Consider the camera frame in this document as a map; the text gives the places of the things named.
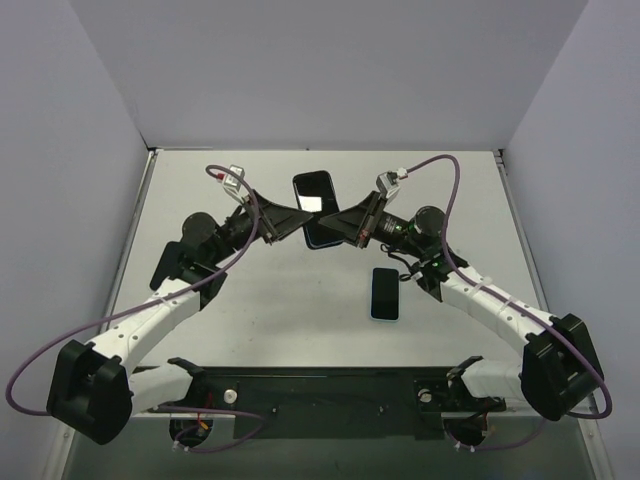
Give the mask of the blue phone black screen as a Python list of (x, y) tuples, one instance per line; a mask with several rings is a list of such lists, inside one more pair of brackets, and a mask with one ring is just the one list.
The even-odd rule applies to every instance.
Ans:
[(292, 184), (298, 207), (313, 215), (303, 226), (307, 247), (320, 250), (340, 245), (340, 236), (319, 224), (321, 218), (339, 211), (330, 173), (326, 170), (299, 173), (293, 177)]

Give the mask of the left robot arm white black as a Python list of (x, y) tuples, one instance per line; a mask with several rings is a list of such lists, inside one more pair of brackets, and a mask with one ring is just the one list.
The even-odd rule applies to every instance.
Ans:
[(181, 239), (165, 246), (150, 282), (152, 296), (104, 333), (60, 350), (47, 412), (105, 445), (139, 412), (168, 403), (186, 412), (200, 408), (213, 391), (203, 368), (179, 357), (147, 370), (139, 370), (140, 362), (217, 296), (227, 278), (221, 262), (256, 239), (282, 240), (312, 218), (258, 193), (242, 199), (223, 224), (205, 212), (190, 215)]

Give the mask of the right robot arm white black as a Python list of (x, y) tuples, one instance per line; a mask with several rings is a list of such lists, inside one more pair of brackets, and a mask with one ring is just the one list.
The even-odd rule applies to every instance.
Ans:
[(471, 357), (449, 373), (449, 402), (468, 409), (481, 398), (527, 403), (550, 421), (575, 415), (576, 407), (603, 380), (586, 324), (577, 316), (559, 318), (531, 307), (496, 287), (441, 243), (445, 214), (420, 208), (409, 220), (385, 210), (372, 192), (358, 205), (321, 219), (323, 227), (357, 248), (378, 241), (390, 253), (415, 258), (410, 278), (437, 301), (475, 319), (506, 342), (516, 364)]

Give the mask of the light blue cased phone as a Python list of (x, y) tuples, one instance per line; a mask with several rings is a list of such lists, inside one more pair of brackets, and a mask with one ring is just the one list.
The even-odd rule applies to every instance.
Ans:
[(375, 321), (398, 321), (399, 292), (399, 272), (396, 269), (374, 268), (371, 278), (370, 317)]

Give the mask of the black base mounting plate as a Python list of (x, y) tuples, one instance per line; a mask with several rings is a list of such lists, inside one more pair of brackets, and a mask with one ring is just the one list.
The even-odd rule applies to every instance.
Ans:
[(260, 439), (440, 439), (442, 417), (475, 421), (503, 412), (502, 398), (474, 398), (446, 367), (203, 367), (179, 407), (243, 412), (234, 435), (258, 418)]

